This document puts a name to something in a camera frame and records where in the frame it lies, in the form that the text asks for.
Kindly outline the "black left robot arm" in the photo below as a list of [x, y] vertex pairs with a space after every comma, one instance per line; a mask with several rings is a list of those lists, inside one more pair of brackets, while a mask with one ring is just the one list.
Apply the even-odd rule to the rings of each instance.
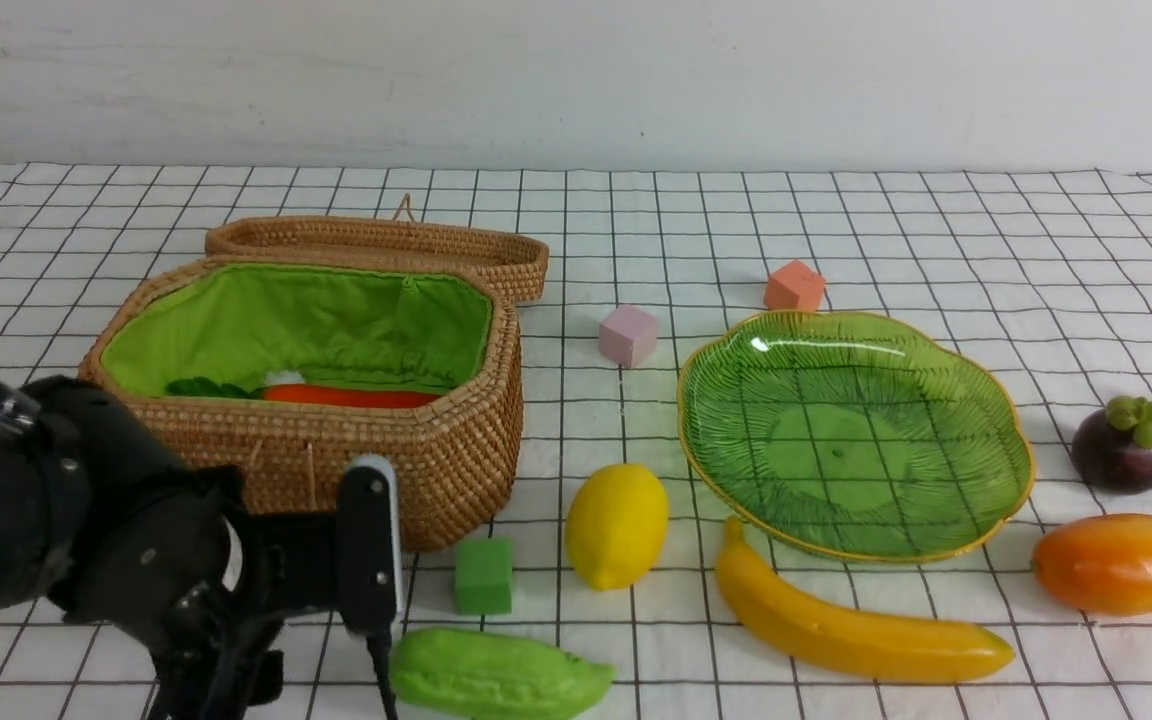
[[0, 611], [38, 598], [70, 624], [141, 643], [159, 694], [152, 719], [242, 719], [279, 700], [288, 617], [278, 530], [252, 515], [233, 465], [194, 469], [122, 401], [51, 376], [0, 381]]

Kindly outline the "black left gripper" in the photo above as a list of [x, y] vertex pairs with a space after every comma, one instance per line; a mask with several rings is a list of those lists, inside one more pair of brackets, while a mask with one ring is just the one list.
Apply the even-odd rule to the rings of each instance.
[[137, 568], [162, 591], [150, 623], [154, 719], [241, 719], [282, 694], [274, 644], [289, 620], [333, 611], [338, 518], [145, 511]]

